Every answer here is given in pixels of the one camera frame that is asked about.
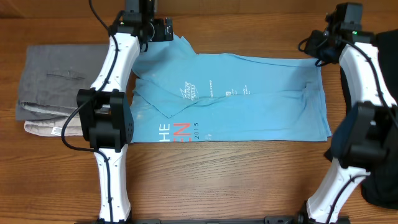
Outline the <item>light blue printed t-shirt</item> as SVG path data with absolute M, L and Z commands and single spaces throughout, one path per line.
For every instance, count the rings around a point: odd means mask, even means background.
M 134 142 L 326 141 L 321 70 L 312 59 L 197 54 L 183 37 L 133 65 Z

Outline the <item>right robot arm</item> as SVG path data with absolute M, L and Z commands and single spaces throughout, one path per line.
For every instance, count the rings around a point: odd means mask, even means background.
M 325 154 L 331 167 L 293 223 L 349 223 L 340 211 L 357 186 L 397 164 L 397 101 L 380 67 L 395 48 L 384 34 L 358 30 L 315 30 L 302 43 L 307 55 L 340 65 L 347 110 Z

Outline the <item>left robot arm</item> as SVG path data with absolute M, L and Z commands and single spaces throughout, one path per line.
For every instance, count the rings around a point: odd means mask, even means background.
M 126 156 L 134 132 L 127 100 L 132 66 L 149 42 L 174 38 L 172 19 L 154 13 L 120 11 L 106 28 L 109 48 L 96 80 L 77 94 L 83 137 L 98 165 L 101 208 L 97 223 L 130 223 L 126 187 Z

